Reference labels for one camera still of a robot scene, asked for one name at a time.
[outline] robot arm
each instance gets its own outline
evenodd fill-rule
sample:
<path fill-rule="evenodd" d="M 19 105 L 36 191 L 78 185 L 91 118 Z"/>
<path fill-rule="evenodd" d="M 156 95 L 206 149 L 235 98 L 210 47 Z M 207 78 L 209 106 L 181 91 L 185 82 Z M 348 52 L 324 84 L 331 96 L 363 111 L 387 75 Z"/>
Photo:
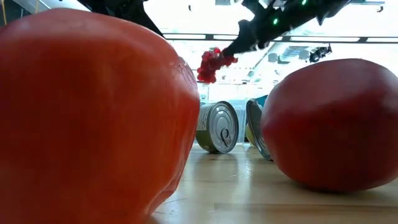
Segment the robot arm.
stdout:
<path fill-rule="evenodd" d="M 274 8 L 272 0 L 263 8 L 258 0 L 244 0 L 242 5 L 254 13 L 252 21 L 239 21 L 238 37 L 224 49 L 224 56 L 263 49 L 273 39 L 317 18 L 323 20 L 336 15 L 351 0 L 285 0 L 283 8 Z"/>
<path fill-rule="evenodd" d="M 164 38 L 161 31 L 152 22 L 144 9 L 144 2 L 148 0 L 78 0 L 93 12 L 114 16 L 135 22 L 146 27 Z"/>

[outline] large red tomato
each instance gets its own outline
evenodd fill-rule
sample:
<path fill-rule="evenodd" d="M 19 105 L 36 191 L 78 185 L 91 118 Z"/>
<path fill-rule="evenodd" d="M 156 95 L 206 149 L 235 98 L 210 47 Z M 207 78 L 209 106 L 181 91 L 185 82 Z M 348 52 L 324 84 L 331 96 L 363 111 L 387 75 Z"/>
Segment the large red tomato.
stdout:
<path fill-rule="evenodd" d="M 166 40 L 70 9 L 0 31 L 0 223 L 132 224 L 176 189 L 200 99 Z"/>
<path fill-rule="evenodd" d="M 297 70 L 271 91 L 261 122 L 277 166 L 311 188 L 365 190 L 398 176 L 398 78 L 378 64 Z"/>

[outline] red object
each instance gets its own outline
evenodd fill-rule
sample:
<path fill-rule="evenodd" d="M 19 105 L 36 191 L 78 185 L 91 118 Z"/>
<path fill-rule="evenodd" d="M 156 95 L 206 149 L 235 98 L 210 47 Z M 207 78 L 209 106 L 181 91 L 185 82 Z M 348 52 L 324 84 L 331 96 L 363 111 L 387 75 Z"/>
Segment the red object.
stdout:
<path fill-rule="evenodd" d="M 146 28 L 71 9 L 10 23 L 0 49 L 0 223 L 144 223 L 195 137 L 188 65 Z"/>
<path fill-rule="evenodd" d="M 398 176 L 398 78 L 376 63 L 293 72 L 267 97 L 261 126 L 279 169 L 310 188 L 366 190 Z"/>
<path fill-rule="evenodd" d="M 216 71 L 222 66 L 230 66 L 238 62 L 233 56 L 224 57 L 221 50 L 217 47 L 214 50 L 206 51 L 201 56 L 200 68 L 198 68 L 198 80 L 204 83 L 216 82 Z"/>

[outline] can label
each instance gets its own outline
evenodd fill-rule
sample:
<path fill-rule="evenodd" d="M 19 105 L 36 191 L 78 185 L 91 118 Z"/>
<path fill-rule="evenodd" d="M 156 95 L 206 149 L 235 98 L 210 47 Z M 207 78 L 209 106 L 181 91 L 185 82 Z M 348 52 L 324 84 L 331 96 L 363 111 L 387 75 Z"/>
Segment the can label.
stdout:
<path fill-rule="evenodd" d="M 200 108 L 197 131 L 207 130 L 207 119 L 212 108 L 213 108 L 212 105 L 202 106 Z"/>

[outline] can lid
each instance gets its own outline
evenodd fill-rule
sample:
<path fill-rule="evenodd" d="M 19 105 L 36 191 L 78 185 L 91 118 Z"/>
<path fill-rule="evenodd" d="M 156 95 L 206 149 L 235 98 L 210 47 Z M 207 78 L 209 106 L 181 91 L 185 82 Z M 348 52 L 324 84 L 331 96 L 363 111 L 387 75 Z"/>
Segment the can lid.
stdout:
<path fill-rule="evenodd" d="M 210 113 L 210 137 L 221 153 L 234 149 L 239 134 L 238 116 L 235 109 L 226 101 L 220 101 L 213 106 Z"/>
<path fill-rule="evenodd" d="M 246 113 L 248 116 L 249 128 L 253 133 L 254 142 L 256 143 L 260 154 L 268 161 L 272 161 L 271 155 L 269 154 L 268 148 L 261 134 L 260 120 L 262 106 L 257 102 L 256 99 L 250 99 L 246 103 Z"/>

